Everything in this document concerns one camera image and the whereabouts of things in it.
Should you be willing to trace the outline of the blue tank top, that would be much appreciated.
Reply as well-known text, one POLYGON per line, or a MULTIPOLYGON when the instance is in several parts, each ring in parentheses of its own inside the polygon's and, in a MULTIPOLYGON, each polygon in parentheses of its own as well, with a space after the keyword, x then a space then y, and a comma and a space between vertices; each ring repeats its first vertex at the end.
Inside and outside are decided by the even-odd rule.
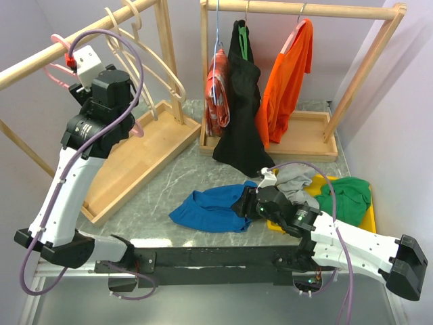
POLYGON ((243 184, 219 186, 203 192, 194 190, 168 216, 180 226, 202 232, 245 232, 252 219, 238 216, 232 206, 242 197, 246 188, 255 187, 256 183, 246 181, 243 184))

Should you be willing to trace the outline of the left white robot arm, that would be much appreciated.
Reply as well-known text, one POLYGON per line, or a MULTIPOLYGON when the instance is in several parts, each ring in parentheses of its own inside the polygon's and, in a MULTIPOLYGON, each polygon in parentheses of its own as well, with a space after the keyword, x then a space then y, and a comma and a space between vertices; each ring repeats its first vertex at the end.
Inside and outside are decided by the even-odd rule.
POLYGON ((110 68, 100 72, 82 102, 78 115, 68 121, 55 178, 30 227, 18 230, 15 242, 41 254, 48 262, 76 269, 87 261, 110 261, 120 272, 135 264, 134 246, 119 236, 96 236, 80 232, 76 221, 85 197, 112 148, 135 124, 132 114, 96 139, 80 147, 115 121, 129 106, 136 106, 135 87, 127 72, 110 68))

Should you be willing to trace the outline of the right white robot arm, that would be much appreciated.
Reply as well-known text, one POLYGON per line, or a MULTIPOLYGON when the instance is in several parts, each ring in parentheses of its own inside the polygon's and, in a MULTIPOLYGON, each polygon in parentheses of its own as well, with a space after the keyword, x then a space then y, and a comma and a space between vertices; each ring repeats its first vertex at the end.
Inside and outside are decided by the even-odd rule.
POLYGON ((383 236, 333 220, 306 203, 290 202, 275 186, 247 186, 231 208, 238 217, 272 221, 300 239, 293 253, 277 258, 280 267, 296 272, 314 267, 351 270, 406 300, 421 297, 428 260, 412 236, 383 236))

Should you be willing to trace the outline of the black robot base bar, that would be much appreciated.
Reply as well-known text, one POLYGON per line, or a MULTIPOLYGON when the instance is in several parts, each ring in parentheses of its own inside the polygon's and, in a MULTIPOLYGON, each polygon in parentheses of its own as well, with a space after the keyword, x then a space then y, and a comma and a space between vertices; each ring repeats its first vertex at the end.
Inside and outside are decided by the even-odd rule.
POLYGON ((137 248, 134 262, 121 268, 148 276, 157 286, 290 286, 294 273, 319 269, 311 253, 295 245, 137 248))

